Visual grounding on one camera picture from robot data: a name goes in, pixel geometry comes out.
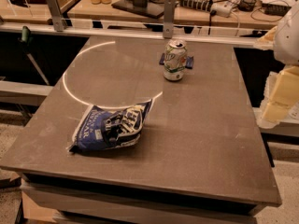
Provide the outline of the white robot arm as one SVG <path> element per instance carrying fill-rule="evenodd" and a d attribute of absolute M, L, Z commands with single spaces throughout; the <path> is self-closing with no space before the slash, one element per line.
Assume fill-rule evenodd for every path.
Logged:
<path fill-rule="evenodd" d="M 299 1 L 278 23 L 274 38 L 275 59 L 291 65 L 299 65 Z"/>

